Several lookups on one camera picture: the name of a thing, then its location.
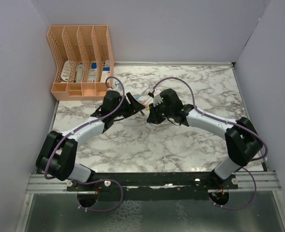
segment storage compartment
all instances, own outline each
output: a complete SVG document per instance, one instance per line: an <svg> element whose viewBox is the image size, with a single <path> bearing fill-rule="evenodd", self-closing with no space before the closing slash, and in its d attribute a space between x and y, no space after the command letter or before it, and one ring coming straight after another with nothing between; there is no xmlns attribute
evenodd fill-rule
<svg viewBox="0 0 285 232"><path fill-rule="evenodd" d="M51 26L48 41L53 53L57 73L51 89L59 101L101 100L107 92L104 83L99 83L106 60L109 60L110 75L114 74L114 57L107 25L101 26ZM61 78L66 61L70 63L67 83ZM96 81L88 83L91 64L96 62ZM83 64L81 83L76 83L77 66Z"/></svg>

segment marble surface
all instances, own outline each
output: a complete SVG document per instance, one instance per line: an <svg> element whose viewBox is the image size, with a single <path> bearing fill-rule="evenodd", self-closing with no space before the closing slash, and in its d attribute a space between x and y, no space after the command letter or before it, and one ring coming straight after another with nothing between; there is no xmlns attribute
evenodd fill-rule
<svg viewBox="0 0 285 232"><path fill-rule="evenodd" d="M143 87L164 77L185 80L195 93L199 108L229 118L246 116L229 66L116 66L114 75L134 96ZM168 80L161 88L173 88L183 103L192 103L187 87ZM101 101L61 101L53 129L69 130L84 122ZM78 148L76 162L96 172L190 172L211 171L225 156L223 139L198 128L175 126L168 121L151 126L146 116L136 114L114 125ZM260 161L248 168L262 171Z"/></svg>

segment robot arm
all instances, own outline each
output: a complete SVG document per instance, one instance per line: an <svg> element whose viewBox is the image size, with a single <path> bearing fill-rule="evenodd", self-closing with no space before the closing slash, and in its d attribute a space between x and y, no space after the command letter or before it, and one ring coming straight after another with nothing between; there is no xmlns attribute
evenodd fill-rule
<svg viewBox="0 0 285 232"><path fill-rule="evenodd" d="M154 96L154 102L149 107L150 115L147 119L149 123L159 124L165 119L173 119L176 123L211 132L226 141L228 157L220 162L211 172L211 179L217 184L223 182L223 180L227 179L241 167L246 166L263 146L250 133L237 126L228 124L228 122L234 122L256 133L249 119L242 117L239 120L235 120L213 115L222 119L224 123L206 117L202 110L203 114L194 109L193 105L183 105L176 92L172 89L166 89Z"/></svg>
<svg viewBox="0 0 285 232"><path fill-rule="evenodd" d="M108 130L117 117L127 118L145 108L145 106L137 102L130 93L127 93L127 99L124 98L121 106L115 113L103 120L90 123L95 119L108 115L119 105L120 101L121 96L119 92L110 90L105 95L103 104L87 121L68 131L61 133L52 131L48 133L36 160L36 167L44 171L56 145L65 135L71 132L71 135L61 144L61 149L53 156L48 168L48 173L61 181L70 179L86 182L94 171L81 164L75 163L77 148L94 136L100 135ZM89 125L82 127L82 125L86 123L89 123Z"/></svg>

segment marble tabletop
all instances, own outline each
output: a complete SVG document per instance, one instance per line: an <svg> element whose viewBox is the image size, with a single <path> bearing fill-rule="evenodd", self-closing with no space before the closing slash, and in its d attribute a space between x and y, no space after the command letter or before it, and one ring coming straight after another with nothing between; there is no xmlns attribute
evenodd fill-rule
<svg viewBox="0 0 285 232"><path fill-rule="evenodd" d="M192 87L199 108L228 118L246 116L233 70L230 66L116 66L114 75L133 96L164 77L174 76ZM192 103L187 87L167 80L163 89L173 88L183 103ZM66 131L84 122L101 101L60 101L53 130ZM223 139L198 128L175 126L168 121L150 125L136 114L115 122L105 133L77 150L76 162L96 172L196 172L211 171L225 156ZM260 161L248 168L262 171Z"/></svg>

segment white wall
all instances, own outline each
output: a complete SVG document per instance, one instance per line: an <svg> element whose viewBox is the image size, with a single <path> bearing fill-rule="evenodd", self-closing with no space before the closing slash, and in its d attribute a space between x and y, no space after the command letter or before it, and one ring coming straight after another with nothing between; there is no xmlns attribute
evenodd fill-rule
<svg viewBox="0 0 285 232"><path fill-rule="evenodd" d="M271 0L237 61L236 75L285 195L285 0Z"/></svg>
<svg viewBox="0 0 285 232"><path fill-rule="evenodd" d="M15 230L55 103L46 34L29 0L0 1L0 232Z"/></svg>
<svg viewBox="0 0 285 232"><path fill-rule="evenodd" d="M234 62L270 0L34 0L50 24L110 26L115 60Z"/></svg>

